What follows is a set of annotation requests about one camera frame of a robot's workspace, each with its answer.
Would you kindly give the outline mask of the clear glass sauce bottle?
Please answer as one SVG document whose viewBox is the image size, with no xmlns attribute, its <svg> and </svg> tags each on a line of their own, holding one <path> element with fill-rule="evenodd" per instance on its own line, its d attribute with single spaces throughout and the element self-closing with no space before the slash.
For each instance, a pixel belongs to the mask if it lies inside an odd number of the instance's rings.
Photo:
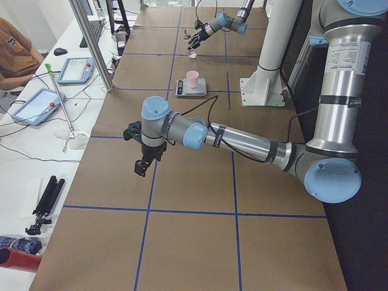
<svg viewBox="0 0 388 291">
<path fill-rule="evenodd" d="M 186 29 L 184 29 L 184 36 L 183 36 L 185 42 L 187 43 L 187 55 L 190 59 L 195 59 L 197 54 L 195 52 L 195 49 L 192 47 L 192 40 L 191 35 L 187 32 Z"/>
</svg>

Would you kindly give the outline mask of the pink plastic cup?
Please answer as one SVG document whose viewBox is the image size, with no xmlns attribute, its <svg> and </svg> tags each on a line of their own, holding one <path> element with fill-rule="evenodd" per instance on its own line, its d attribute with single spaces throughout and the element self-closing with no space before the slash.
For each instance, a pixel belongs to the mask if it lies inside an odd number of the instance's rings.
<svg viewBox="0 0 388 291">
<path fill-rule="evenodd" d="M 196 70 L 190 70 L 186 73 L 186 79 L 190 88 L 198 86 L 199 73 Z"/>
</svg>

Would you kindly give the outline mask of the grey digital kitchen scale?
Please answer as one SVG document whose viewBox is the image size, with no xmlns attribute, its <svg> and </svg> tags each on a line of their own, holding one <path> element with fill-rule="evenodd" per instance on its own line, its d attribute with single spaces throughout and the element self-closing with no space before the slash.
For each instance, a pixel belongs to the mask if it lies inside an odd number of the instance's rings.
<svg viewBox="0 0 388 291">
<path fill-rule="evenodd" d="M 174 94 L 178 97 L 205 96 L 207 94 L 207 83 L 205 78 L 198 79 L 198 85 L 194 88 L 189 86 L 186 78 L 176 80 Z"/>
</svg>

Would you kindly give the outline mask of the crumpled white cloth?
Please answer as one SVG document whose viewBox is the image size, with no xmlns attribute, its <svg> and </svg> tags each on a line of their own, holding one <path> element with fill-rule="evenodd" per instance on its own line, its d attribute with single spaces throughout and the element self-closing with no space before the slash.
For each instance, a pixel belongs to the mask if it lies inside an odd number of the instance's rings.
<svg viewBox="0 0 388 291">
<path fill-rule="evenodd" d="M 55 132 L 55 137 L 64 141 L 62 148 L 63 152 L 68 149 L 84 150 L 89 141 L 90 135 L 86 132 L 75 131 L 75 136 L 70 136 L 70 132 L 66 129 L 60 129 Z"/>
</svg>

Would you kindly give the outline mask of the long reacher grabber stick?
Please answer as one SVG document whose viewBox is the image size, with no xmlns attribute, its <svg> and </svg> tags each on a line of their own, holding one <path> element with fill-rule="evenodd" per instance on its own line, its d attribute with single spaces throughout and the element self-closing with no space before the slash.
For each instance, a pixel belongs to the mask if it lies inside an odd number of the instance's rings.
<svg viewBox="0 0 388 291">
<path fill-rule="evenodd" d="M 49 63 L 45 63 L 44 64 L 46 69 L 47 69 L 47 72 L 50 76 L 50 79 L 52 80 L 52 83 L 53 83 L 53 86 L 54 86 L 54 89 L 55 89 L 55 92 L 59 98 L 59 101 L 60 101 L 60 105 L 61 105 L 61 108 L 62 108 L 62 111 L 64 112 L 64 116 L 65 116 L 65 119 L 67 121 L 67 124 L 68 124 L 68 127 L 69 127 L 69 130 L 70 130 L 70 133 L 69 133 L 69 138 L 68 140 L 70 139 L 75 139 L 78 135 L 82 135 L 82 136 L 86 136 L 87 138 L 90 137 L 90 134 L 85 132 L 85 131 L 79 131 L 79 130 L 75 130 L 73 125 L 72 125 L 72 122 L 67 114 L 67 111 L 66 111 L 66 108 L 65 108 L 65 105 L 64 105 L 64 102 L 63 102 L 63 99 L 62 99 L 62 96 L 61 96 L 61 92 L 59 91 L 59 88 L 58 88 L 58 85 L 57 85 L 57 82 L 56 82 L 56 79 L 54 77 L 54 74 L 53 74 L 53 71 L 52 71 L 52 68 L 51 68 L 51 65 Z"/>
</svg>

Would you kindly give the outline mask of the far blue teach pendant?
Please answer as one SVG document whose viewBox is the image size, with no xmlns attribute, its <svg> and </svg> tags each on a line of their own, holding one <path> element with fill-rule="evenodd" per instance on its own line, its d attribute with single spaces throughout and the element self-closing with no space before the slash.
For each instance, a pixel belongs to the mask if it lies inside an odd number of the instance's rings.
<svg viewBox="0 0 388 291">
<path fill-rule="evenodd" d="M 67 58 L 58 77 L 58 84 L 85 84 L 93 74 L 93 58 Z"/>
</svg>

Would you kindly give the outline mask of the blue teach pendant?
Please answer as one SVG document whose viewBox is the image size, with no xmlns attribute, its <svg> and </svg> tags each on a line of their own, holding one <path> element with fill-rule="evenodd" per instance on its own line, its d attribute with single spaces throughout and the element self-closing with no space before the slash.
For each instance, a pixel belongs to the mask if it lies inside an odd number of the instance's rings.
<svg viewBox="0 0 388 291">
<path fill-rule="evenodd" d="M 29 125 L 39 125 L 45 121 L 59 106 L 60 101 L 54 90 L 40 89 L 17 111 L 12 118 Z"/>
<path fill-rule="evenodd" d="M 93 74 L 93 58 L 67 58 L 58 77 L 58 84 L 85 84 Z"/>
</svg>

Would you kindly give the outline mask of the black folded tripod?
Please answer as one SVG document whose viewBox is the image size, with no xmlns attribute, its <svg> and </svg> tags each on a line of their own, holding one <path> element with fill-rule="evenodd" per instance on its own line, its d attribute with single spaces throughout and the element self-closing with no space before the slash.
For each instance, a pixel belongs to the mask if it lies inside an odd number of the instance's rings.
<svg viewBox="0 0 388 291">
<path fill-rule="evenodd" d="M 64 183 L 65 179 L 63 178 L 57 181 L 55 175 L 50 177 L 38 205 L 32 212 L 33 215 L 36 215 L 35 223 L 31 225 L 29 229 L 25 229 L 25 232 L 28 235 L 40 235 L 41 226 L 43 224 L 52 223 L 51 219 L 45 219 L 44 217 L 48 217 L 50 215 Z"/>
</svg>

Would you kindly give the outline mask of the black keyboard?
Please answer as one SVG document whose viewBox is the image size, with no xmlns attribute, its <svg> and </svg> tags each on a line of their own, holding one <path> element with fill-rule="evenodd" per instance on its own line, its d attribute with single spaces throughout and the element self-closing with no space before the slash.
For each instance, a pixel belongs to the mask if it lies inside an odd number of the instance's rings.
<svg viewBox="0 0 388 291">
<path fill-rule="evenodd" d="M 92 35 L 95 37 L 96 42 L 99 41 L 102 29 L 104 28 L 104 21 L 103 20 L 92 20 L 89 21 L 89 27 L 92 31 Z M 79 48 L 87 48 L 87 41 L 85 37 L 82 38 Z"/>
</svg>

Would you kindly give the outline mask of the near blue teach pendant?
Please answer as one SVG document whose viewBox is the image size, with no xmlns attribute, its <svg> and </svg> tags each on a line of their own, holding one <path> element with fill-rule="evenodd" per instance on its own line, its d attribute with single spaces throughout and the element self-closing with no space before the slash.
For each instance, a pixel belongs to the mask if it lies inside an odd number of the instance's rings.
<svg viewBox="0 0 388 291">
<path fill-rule="evenodd" d="M 45 121 L 59 106 L 60 101 L 54 90 L 40 89 L 17 111 L 12 118 L 29 125 L 39 125 Z"/>
</svg>

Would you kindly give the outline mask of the black computer mouse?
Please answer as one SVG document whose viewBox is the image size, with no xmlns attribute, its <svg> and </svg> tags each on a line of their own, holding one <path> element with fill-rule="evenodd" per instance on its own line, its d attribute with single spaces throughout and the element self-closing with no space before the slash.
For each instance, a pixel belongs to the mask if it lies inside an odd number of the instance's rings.
<svg viewBox="0 0 388 291">
<path fill-rule="evenodd" d="M 68 51 L 66 49 L 64 49 L 64 48 L 56 48 L 53 51 L 53 54 L 55 56 L 61 56 L 61 55 L 67 54 L 67 53 L 68 53 Z"/>
</svg>

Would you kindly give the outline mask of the person in orange shirt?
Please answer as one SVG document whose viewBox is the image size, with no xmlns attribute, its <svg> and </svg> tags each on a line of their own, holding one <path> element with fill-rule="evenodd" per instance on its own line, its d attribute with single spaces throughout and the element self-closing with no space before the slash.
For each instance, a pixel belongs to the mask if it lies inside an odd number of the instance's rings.
<svg viewBox="0 0 388 291">
<path fill-rule="evenodd" d="M 43 60 L 31 40 L 1 18 L 1 90 L 25 86 Z"/>
</svg>

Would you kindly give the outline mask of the blue patterned cloth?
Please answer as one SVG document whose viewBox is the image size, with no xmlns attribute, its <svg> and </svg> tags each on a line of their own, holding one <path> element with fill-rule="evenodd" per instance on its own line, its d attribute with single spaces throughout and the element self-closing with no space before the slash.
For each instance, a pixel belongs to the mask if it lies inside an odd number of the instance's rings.
<svg viewBox="0 0 388 291">
<path fill-rule="evenodd" d="M 38 239 L 1 236 L 1 248 L 4 247 L 35 255 L 42 249 L 42 243 Z"/>
</svg>

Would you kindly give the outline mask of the red cylinder bottle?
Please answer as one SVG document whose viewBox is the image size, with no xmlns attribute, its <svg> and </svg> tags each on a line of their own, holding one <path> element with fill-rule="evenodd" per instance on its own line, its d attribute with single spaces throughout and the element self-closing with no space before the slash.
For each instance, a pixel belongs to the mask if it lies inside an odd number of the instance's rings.
<svg viewBox="0 0 388 291">
<path fill-rule="evenodd" d="M 1 267 L 35 273 L 42 258 L 20 250 L 4 247 L 1 249 Z"/>
</svg>

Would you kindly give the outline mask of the aluminium frame post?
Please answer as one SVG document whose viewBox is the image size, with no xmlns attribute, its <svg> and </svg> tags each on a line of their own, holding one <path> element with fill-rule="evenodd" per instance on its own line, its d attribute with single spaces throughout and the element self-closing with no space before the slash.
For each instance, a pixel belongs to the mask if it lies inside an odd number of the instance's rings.
<svg viewBox="0 0 388 291">
<path fill-rule="evenodd" d="M 92 58 L 96 64 L 99 75 L 103 80 L 105 88 L 107 89 L 107 92 L 111 92 L 113 89 L 113 82 L 108 73 L 98 42 L 96 42 L 95 37 L 92 35 L 92 31 L 89 27 L 89 20 L 82 7 L 81 1 L 69 0 L 69 3 L 78 22 L 79 28 L 81 29 L 82 35 L 87 41 L 88 48 L 92 54 Z"/>
</svg>

